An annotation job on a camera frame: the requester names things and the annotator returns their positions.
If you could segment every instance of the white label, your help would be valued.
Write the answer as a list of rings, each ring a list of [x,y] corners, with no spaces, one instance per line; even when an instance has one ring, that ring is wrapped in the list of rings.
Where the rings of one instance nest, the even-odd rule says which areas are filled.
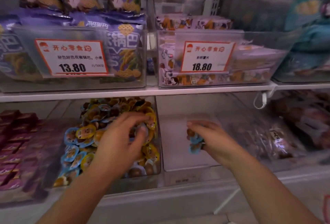
[[[108,68],[101,41],[36,39],[52,76],[104,76]]]
[[[234,46],[235,42],[186,41],[181,72],[225,72]]]

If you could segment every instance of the price tag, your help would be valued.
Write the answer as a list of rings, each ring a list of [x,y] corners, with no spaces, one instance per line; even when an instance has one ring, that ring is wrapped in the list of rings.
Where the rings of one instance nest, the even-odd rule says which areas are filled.
[[[36,39],[52,76],[104,76],[108,67],[101,41]]]
[[[235,42],[186,41],[181,72],[225,72]]]

